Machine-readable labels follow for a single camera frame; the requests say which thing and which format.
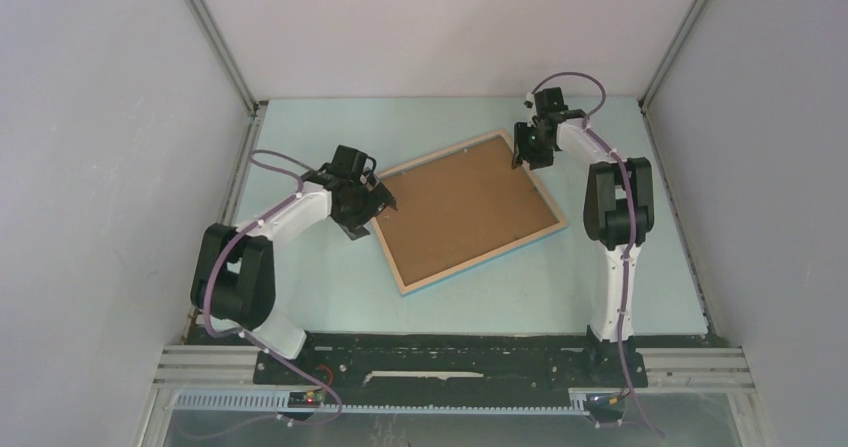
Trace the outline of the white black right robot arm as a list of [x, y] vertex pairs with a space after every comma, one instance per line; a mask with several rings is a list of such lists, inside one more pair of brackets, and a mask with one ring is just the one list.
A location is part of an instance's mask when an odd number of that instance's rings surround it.
[[529, 93], [524, 106], [529, 116], [513, 127], [511, 167], [550, 167], [561, 151], [585, 162], [583, 226], [605, 259], [590, 330], [601, 342], [625, 342], [633, 335], [637, 258], [655, 222], [651, 163], [612, 147], [586, 112], [567, 106], [558, 87]]

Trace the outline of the brown frame backing board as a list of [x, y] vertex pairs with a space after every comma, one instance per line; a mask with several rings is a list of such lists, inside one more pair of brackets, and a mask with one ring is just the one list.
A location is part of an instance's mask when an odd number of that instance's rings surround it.
[[397, 206], [372, 222], [406, 296], [564, 230], [541, 180], [493, 131], [381, 173]]

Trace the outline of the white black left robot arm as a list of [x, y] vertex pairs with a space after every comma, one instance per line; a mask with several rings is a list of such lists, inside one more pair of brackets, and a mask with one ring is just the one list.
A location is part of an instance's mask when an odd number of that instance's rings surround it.
[[238, 335], [279, 356], [278, 371], [304, 383], [316, 370], [304, 349], [306, 331], [289, 320], [277, 302], [274, 254], [308, 228], [333, 220], [351, 240], [368, 235], [368, 223], [394, 196], [376, 174], [376, 160], [340, 145], [332, 159], [303, 173], [282, 169], [294, 191], [255, 219], [215, 223], [203, 234], [190, 300], [214, 338]]

